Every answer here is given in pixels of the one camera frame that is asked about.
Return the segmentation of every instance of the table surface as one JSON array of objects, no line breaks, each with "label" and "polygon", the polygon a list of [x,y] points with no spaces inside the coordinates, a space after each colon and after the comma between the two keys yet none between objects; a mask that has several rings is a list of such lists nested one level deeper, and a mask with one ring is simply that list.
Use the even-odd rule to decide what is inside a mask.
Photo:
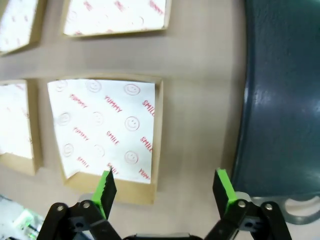
[{"label": "table surface", "polygon": [[[0,80],[41,79],[44,155],[44,167],[34,177],[1,166],[0,193],[43,216],[53,203],[72,206],[81,195],[63,186],[48,81],[95,73],[161,76],[164,113],[155,204],[115,203],[110,221],[122,237],[174,232],[204,237],[219,219],[214,170],[230,169],[240,124],[246,68],[243,1],[174,0],[165,32],[84,40],[59,33],[62,7],[62,0],[48,0],[37,48],[0,58]],[[293,239],[317,239],[319,226],[289,228]],[[250,238],[241,234],[238,239]]]}]

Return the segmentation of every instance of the beige table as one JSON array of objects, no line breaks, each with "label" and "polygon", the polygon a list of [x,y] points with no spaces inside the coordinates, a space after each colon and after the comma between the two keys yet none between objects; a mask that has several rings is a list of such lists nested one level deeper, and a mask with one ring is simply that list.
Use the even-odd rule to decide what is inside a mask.
[{"label": "beige table", "polygon": [[[0,58],[0,80],[42,78],[44,154],[44,168],[35,177],[1,166],[0,193],[43,216],[53,203],[73,205],[80,196],[63,186],[52,147],[49,80],[105,72],[158,75],[165,81],[157,199],[153,206],[116,203],[110,221],[122,237],[136,232],[204,237],[219,219],[214,170],[230,165],[240,122],[246,65],[242,0],[173,0],[168,31],[93,40],[59,34],[62,2],[48,1],[38,48]],[[301,237],[301,229],[295,230]]]}]

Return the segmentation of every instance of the printed paper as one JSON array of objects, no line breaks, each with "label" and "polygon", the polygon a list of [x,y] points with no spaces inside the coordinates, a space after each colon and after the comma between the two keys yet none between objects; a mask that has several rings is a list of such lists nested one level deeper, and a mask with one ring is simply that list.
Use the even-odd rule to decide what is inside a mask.
[{"label": "printed paper", "polygon": [[9,52],[30,42],[38,0],[9,0],[0,22],[0,51]]},{"label": "printed paper", "polygon": [[48,83],[65,176],[77,172],[151,182],[155,84],[66,79]]},{"label": "printed paper", "polygon": [[27,85],[0,85],[0,155],[33,158]]},{"label": "printed paper", "polygon": [[71,0],[64,34],[94,35],[162,29],[166,0]]}]

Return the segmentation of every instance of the paper sheet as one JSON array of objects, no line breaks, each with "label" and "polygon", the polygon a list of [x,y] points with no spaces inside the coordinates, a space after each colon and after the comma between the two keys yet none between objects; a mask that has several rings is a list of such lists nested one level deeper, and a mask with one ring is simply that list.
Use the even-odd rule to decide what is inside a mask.
[{"label": "paper sheet", "polygon": [[48,83],[65,176],[77,172],[151,182],[155,84],[66,79]]},{"label": "paper sheet", "polygon": [[0,22],[0,51],[9,52],[30,42],[38,0],[9,0]]},{"label": "paper sheet", "polygon": [[33,158],[27,85],[0,85],[0,155]]},{"label": "paper sheet", "polygon": [[166,0],[71,0],[64,34],[93,35],[162,29]]}]

